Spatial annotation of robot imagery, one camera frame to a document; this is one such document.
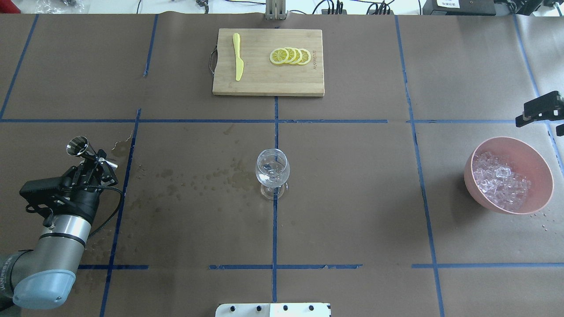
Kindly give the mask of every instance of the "pink bowl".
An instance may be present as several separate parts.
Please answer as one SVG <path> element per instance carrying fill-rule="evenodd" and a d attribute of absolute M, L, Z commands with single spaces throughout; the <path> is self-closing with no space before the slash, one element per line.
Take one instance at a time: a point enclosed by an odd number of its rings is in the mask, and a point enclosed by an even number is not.
<path fill-rule="evenodd" d="M 472 158 L 474 155 L 480 155 L 484 152 L 508 156 L 513 171 L 531 181 L 531 188 L 519 211 L 514 213 L 496 206 L 478 188 L 472 173 Z M 527 143 L 510 137 L 491 138 L 478 145 L 468 158 L 466 167 L 464 167 L 464 183 L 466 183 L 466 188 L 472 198 L 480 205 L 502 214 L 526 215 L 538 212 L 548 204 L 554 190 L 552 173 L 544 158 Z"/>

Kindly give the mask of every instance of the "blue tape line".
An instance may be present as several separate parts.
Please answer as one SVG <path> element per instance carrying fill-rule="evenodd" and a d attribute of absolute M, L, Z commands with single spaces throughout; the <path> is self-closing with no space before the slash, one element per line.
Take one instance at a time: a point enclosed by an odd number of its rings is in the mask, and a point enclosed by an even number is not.
<path fill-rule="evenodd" d="M 319 270 L 322 268 L 336 270 L 356 270 L 362 264 L 278 264 L 279 270 Z"/>
<path fill-rule="evenodd" d="M 129 184 L 129 173 L 131 172 L 131 162 L 133 160 L 133 151 L 135 150 L 135 141 L 137 139 L 137 130 L 139 129 L 140 116 L 141 116 L 141 109 L 137 110 L 137 117 L 135 118 L 135 128 L 133 129 L 133 136 L 131 137 L 131 147 L 129 148 L 129 159 L 127 160 L 127 168 L 125 170 L 125 177 L 124 177 L 124 187 L 122 190 L 124 192 L 125 197 L 127 197 L 127 185 Z M 117 214 L 116 230 L 113 235 L 112 251 L 109 256 L 108 274 L 106 275 L 104 296 L 102 297 L 102 307 L 100 308 L 100 317 L 104 316 L 105 306 L 108 301 L 109 285 L 110 282 L 112 281 L 113 261 L 116 256 L 117 238 L 119 237 L 120 234 L 121 216 L 123 215 L 124 212 L 124 205 L 125 202 L 121 205 L 120 211 Z"/>
<path fill-rule="evenodd" d="M 402 46 L 402 36 L 399 30 L 399 20 L 398 16 L 394 15 L 395 18 L 395 30 L 398 35 L 398 46 L 399 46 L 399 57 L 402 62 L 402 72 L 403 72 L 403 82 L 405 85 L 406 90 L 406 99 L 407 104 L 409 105 L 409 121 L 411 125 L 411 133 L 413 136 L 413 146 L 415 148 L 415 158 L 417 160 L 417 171 L 419 173 L 419 183 L 421 186 L 421 195 L 423 196 L 423 205 L 425 207 L 425 218 L 427 220 L 427 234 L 429 236 L 429 247 L 431 249 L 431 260 L 433 261 L 433 273 L 435 276 L 435 287 L 437 289 L 437 300 L 439 304 L 439 312 L 440 317 L 444 317 L 444 306 L 443 306 L 443 295 L 440 289 L 440 280 L 439 280 L 439 270 L 437 269 L 437 256 L 435 254 L 435 242 L 433 240 L 433 229 L 431 227 L 431 218 L 429 215 L 429 205 L 427 203 L 427 193 L 425 190 L 425 180 L 423 178 L 423 169 L 421 167 L 421 156 L 419 153 L 419 145 L 417 143 L 417 133 L 415 130 L 415 121 L 413 118 L 413 108 L 411 104 L 411 96 L 409 95 L 409 90 L 407 87 L 407 71 L 406 71 L 406 62 L 403 56 L 403 46 Z"/>
<path fill-rule="evenodd" d="M 272 264 L 210 265 L 210 270 L 272 270 Z"/>
<path fill-rule="evenodd" d="M 517 23 L 517 15 L 515 14 L 513 15 L 513 23 L 515 24 L 515 32 L 517 32 L 517 42 L 519 43 L 521 54 L 523 55 L 523 59 L 525 60 L 525 66 L 527 67 L 527 71 L 532 82 L 532 87 L 535 90 L 535 95 L 538 97 L 540 96 L 539 88 L 537 87 L 535 78 L 532 75 L 531 64 L 529 64 L 527 54 L 525 53 L 525 47 L 523 45 L 523 41 L 521 40 L 521 31 L 519 30 L 519 24 Z"/>
<path fill-rule="evenodd" d="M 14 76 L 12 76 L 12 81 L 10 82 L 10 87 L 8 87 L 8 92 L 6 92 L 6 97 L 4 98 L 4 104 L 2 105 L 2 109 L 0 110 L 0 119 L 4 116 L 4 111 L 8 106 L 8 100 L 10 99 L 10 95 L 12 94 L 12 89 L 14 88 L 14 84 L 16 83 L 17 74 L 20 72 L 21 63 L 24 61 L 25 52 L 28 50 L 29 42 L 32 39 L 33 31 L 35 30 L 35 26 L 37 24 L 37 19 L 39 18 L 39 14 L 36 14 L 35 18 L 33 19 L 32 27 L 29 30 L 28 39 L 25 41 L 24 49 L 21 51 L 20 60 L 17 61 L 16 70 L 14 71 Z"/>
<path fill-rule="evenodd" d="M 277 262 L 278 262 L 278 189 L 274 191 L 274 199 L 272 201 L 272 209 L 274 211 L 272 215 L 272 302 L 277 301 Z"/>
<path fill-rule="evenodd" d="M 139 122 L 141 123 L 213 123 L 213 124 L 271 124 L 274 123 L 274 120 L 255 120 L 255 119 L 141 119 Z"/>
<path fill-rule="evenodd" d="M 556 154 L 556 160 L 558 160 L 558 165 L 560 166 L 560 172 L 564 177 L 564 164 L 562 163 L 562 157 L 560 156 L 560 151 L 558 150 L 558 146 L 556 145 L 556 140 L 554 135 L 552 134 L 552 129 L 550 128 L 550 124 L 548 121 L 544 121 L 548 129 L 548 137 L 550 137 L 550 142 L 552 143 L 552 148 L 554 149 L 554 153 Z"/>
<path fill-rule="evenodd" d="M 432 264 L 412 264 L 411 268 L 433 268 Z M 441 263 L 438 268 L 564 267 L 564 263 Z"/>
<path fill-rule="evenodd" d="M 513 120 L 413 120 L 416 124 L 515 124 Z"/>
<path fill-rule="evenodd" d="M 1 119 L 0 122 L 14 123 L 133 123 L 132 119 Z"/>
<path fill-rule="evenodd" d="M 362 264 L 277 264 L 277 270 L 320 270 L 323 268 L 336 270 L 356 270 Z M 272 270 L 271 264 L 234 264 L 210 265 L 210 270 Z"/>
<path fill-rule="evenodd" d="M 153 22 L 153 33 L 151 34 L 151 44 L 149 45 L 149 53 L 147 54 L 147 63 L 145 65 L 145 71 L 143 72 L 143 77 L 149 75 L 149 65 L 151 63 L 151 55 L 153 54 L 153 44 L 155 42 L 155 32 L 157 31 L 157 21 L 158 21 L 158 14 L 155 14 L 155 21 Z"/>
<path fill-rule="evenodd" d="M 94 264 L 94 265 L 79 265 L 79 270 L 107 270 L 109 268 L 108 265 L 101 265 L 101 264 Z"/>
<path fill-rule="evenodd" d="M 519 30 L 519 24 L 517 23 L 517 16 L 513 15 L 513 22 L 515 25 L 515 32 L 517 33 L 517 41 L 519 42 L 519 48 L 521 49 L 521 54 L 523 55 L 523 59 L 525 60 L 525 66 L 527 67 L 527 71 L 529 74 L 529 77 L 531 79 L 532 82 L 532 86 L 535 90 L 535 94 L 538 97 L 540 97 L 540 93 L 539 93 L 539 88 L 536 84 L 535 81 L 535 76 L 533 76 L 532 74 L 532 70 L 531 70 L 531 64 L 529 63 L 528 57 L 527 57 L 527 53 L 525 52 L 525 46 L 523 45 L 523 41 L 521 39 L 521 31 Z M 554 138 L 554 135 L 552 134 L 552 129 L 550 128 L 550 124 L 548 123 L 548 121 L 544 121 L 547 130 L 548 130 L 548 137 L 550 138 L 550 142 L 552 143 L 552 148 L 554 149 L 554 154 L 556 155 L 556 159 L 558 161 L 558 167 L 560 167 L 560 173 L 562 174 L 562 176 L 564 176 L 564 164 L 562 162 L 562 157 L 560 156 L 560 151 L 558 151 L 558 146 L 556 145 L 556 140 Z"/>
<path fill-rule="evenodd" d="M 274 97 L 274 148 L 278 148 L 278 96 Z"/>
<path fill-rule="evenodd" d="M 340 120 L 340 119 L 297 119 L 297 120 L 280 120 L 281 124 L 386 124 L 388 120 Z"/>
<path fill-rule="evenodd" d="M 100 265 L 100 264 L 82 264 L 78 266 L 79 270 L 107 270 L 110 268 L 109 265 Z M 148 265 L 114 265 L 112 270 L 148 270 Z"/>
<path fill-rule="evenodd" d="M 148 265 L 114 265 L 113 270 L 148 270 Z"/>

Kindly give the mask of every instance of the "yellow knife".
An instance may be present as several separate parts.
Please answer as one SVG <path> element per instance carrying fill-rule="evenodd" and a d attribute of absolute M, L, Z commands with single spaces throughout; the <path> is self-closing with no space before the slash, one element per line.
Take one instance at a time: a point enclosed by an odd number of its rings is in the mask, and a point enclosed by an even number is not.
<path fill-rule="evenodd" d="M 241 36 L 239 33 L 233 33 L 233 47 L 235 48 L 235 80 L 240 81 L 243 76 L 244 63 L 240 54 Z"/>

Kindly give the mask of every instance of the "lemon slice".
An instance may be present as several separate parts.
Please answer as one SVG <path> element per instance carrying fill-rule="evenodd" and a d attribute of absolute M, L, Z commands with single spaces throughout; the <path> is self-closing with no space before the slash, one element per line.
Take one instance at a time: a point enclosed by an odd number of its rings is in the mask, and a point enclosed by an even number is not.
<path fill-rule="evenodd" d="M 289 60 L 286 63 L 287 64 L 293 64 L 296 65 L 297 63 L 299 63 L 302 60 L 302 51 L 300 49 L 294 49 L 294 51 L 296 52 L 296 57 L 293 60 Z"/>
<path fill-rule="evenodd" d="M 310 62 L 311 54 L 307 49 L 300 49 L 299 52 L 302 55 L 301 60 L 298 62 L 298 65 L 305 65 Z"/>
<path fill-rule="evenodd" d="M 286 64 L 293 64 L 299 57 L 299 50 L 295 49 L 294 47 L 285 47 L 285 49 L 290 54 L 290 57 L 286 61 Z"/>
<path fill-rule="evenodd" d="M 290 53 L 286 49 L 276 49 L 270 53 L 270 62 L 272 64 L 284 64 L 290 58 Z"/>

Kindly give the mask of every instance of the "glass base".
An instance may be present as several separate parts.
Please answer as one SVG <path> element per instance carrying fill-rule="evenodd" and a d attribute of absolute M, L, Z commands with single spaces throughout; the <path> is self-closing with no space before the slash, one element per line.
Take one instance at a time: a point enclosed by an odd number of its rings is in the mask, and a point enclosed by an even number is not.
<path fill-rule="evenodd" d="M 288 183 L 284 183 L 284 185 L 280 187 L 270 188 L 266 187 L 261 184 L 261 194 L 264 198 L 268 200 L 274 200 L 274 193 L 278 191 L 278 199 L 282 197 L 282 195 L 288 190 Z"/>

